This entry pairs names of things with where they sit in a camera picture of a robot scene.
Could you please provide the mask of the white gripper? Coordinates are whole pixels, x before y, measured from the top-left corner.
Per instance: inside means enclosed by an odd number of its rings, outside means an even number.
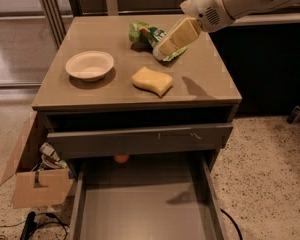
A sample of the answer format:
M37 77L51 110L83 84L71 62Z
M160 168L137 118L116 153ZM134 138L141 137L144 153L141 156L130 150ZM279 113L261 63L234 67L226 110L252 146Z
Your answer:
M153 55L159 61L168 61L178 56L190 43L198 39L201 29L212 33L235 21L227 12L223 0L186 0L180 7L189 17L179 20L154 47Z

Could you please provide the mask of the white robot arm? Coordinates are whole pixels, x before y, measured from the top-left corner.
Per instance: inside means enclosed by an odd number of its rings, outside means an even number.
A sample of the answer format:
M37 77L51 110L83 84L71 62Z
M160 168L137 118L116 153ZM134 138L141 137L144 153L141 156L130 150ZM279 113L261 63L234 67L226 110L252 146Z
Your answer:
M186 15L179 20L153 49L154 57L163 61L192 43L199 33L216 32L237 19L291 6L300 0L186 0L180 7Z

